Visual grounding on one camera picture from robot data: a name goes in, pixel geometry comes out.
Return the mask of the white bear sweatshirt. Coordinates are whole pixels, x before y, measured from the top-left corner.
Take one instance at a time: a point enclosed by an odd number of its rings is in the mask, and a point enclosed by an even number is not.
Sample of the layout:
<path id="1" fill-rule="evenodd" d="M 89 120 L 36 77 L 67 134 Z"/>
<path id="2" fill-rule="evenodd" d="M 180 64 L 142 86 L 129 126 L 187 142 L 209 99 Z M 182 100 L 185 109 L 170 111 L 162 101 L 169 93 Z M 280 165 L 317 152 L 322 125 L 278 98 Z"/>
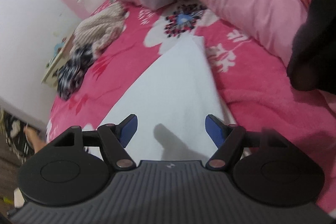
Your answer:
<path id="1" fill-rule="evenodd" d="M 205 118 L 227 117 L 207 61 L 205 42 L 188 36 L 159 57 L 131 85 L 101 124 L 118 124 L 135 114 L 138 128 L 126 151 L 141 160 L 200 160 L 217 147 Z"/>

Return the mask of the pink floral bed blanket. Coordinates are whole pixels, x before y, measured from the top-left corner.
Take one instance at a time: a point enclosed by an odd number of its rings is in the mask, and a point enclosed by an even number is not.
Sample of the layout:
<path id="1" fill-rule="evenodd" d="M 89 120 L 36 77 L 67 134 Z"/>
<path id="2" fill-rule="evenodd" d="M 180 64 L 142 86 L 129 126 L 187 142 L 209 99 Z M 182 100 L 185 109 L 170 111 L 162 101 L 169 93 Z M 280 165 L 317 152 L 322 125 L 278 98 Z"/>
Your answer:
<path id="1" fill-rule="evenodd" d="M 88 69 L 70 99 L 55 99 L 48 140 L 73 124 L 96 128 L 131 84 L 178 42 L 178 36 L 167 34 L 169 23 L 178 20 L 180 26 L 191 25 L 188 34 L 204 38 L 217 94 L 236 122 L 252 131 L 272 127 L 307 153 L 325 173 L 318 205 L 328 213 L 335 210 L 335 115 L 319 92 L 293 90 L 277 57 L 195 0 L 156 12 L 124 7 L 123 33 Z"/>

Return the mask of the black white plaid shirt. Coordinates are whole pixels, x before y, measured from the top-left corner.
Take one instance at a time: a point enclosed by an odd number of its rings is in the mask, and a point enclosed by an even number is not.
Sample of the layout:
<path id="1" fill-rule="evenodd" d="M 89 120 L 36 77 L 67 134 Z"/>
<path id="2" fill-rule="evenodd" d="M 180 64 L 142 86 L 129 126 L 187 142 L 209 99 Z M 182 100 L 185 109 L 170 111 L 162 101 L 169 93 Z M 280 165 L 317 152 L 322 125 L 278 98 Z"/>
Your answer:
<path id="1" fill-rule="evenodd" d="M 69 100 L 80 89 L 84 76 L 94 61 L 92 46 L 87 44 L 71 53 L 68 61 L 57 70 L 57 93 L 62 100 Z"/>

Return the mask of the operator left leg and foot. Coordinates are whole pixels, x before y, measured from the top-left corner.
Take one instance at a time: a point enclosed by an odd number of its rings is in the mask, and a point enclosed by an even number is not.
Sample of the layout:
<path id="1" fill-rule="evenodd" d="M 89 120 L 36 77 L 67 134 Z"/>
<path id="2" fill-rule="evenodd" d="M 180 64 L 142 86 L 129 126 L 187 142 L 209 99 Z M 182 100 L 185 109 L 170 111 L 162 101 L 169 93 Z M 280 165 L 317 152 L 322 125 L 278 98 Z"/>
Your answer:
<path id="1" fill-rule="evenodd" d="M 47 143 L 39 137 L 38 132 L 34 128 L 25 126 L 23 132 L 35 153 L 38 153 L 47 145 Z"/>

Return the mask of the operator leg and foot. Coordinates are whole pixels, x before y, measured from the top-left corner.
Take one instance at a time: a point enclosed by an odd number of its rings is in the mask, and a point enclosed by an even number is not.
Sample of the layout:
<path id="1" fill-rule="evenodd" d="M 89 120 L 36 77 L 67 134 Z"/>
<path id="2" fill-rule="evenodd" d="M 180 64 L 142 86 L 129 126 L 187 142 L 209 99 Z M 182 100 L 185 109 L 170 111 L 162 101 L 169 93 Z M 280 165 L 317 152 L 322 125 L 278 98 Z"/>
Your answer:
<path id="1" fill-rule="evenodd" d="M 47 143 L 39 137 L 38 132 L 34 128 L 25 126 L 23 132 L 35 153 L 38 153 L 47 145 Z"/>
<path id="2" fill-rule="evenodd" d="M 302 0 L 306 22 L 293 40 L 287 75 L 300 91 L 335 94 L 335 0 Z"/>

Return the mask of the cream bedside nightstand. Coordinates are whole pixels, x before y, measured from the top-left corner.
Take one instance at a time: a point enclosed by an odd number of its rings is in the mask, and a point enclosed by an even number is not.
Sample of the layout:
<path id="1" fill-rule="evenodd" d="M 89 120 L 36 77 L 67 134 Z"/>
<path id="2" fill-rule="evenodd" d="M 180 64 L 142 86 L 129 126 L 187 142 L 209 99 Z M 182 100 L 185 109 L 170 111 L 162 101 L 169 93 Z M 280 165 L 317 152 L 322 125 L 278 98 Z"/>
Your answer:
<path id="1" fill-rule="evenodd" d="M 57 89 L 57 72 L 69 59 L 70 51 L 73 47 L 73 39 L 74 32 L 72 31 L 66 35 L 60 43 L 56 44 L 54 47 L 54 55 L 46 65 L 45 73 L 42 78 L 43 84 Z"/>

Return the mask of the operator right leg and foot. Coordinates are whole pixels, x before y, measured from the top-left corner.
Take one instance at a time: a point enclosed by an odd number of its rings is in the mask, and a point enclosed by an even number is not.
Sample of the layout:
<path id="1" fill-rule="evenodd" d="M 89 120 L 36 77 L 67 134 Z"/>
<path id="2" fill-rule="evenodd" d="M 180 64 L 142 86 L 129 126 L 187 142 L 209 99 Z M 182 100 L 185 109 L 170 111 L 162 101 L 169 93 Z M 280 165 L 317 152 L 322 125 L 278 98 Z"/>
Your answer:
<path id="1" fill-rule="evenodd" d="M 287 75 L 300 91 L 335 94 L 335 0 L 302 0 L 306 22 L 293 40 Z"/>

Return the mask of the beige checked garment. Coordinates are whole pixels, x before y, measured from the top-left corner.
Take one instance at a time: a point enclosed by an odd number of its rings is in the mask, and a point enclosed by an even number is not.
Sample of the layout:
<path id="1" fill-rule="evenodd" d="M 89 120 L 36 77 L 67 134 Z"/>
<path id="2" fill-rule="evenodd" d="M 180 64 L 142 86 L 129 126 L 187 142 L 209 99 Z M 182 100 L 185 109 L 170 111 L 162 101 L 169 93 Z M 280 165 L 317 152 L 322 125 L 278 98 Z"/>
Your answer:
<path id="1" fill-rule="evenodd" d="M 89 46 L 94 59 L 101 56 L 123 32 L 126 9 L 116 1 L 97 14 L 83 20 L 74 30 L 71 56 L 84 46 Z"/>

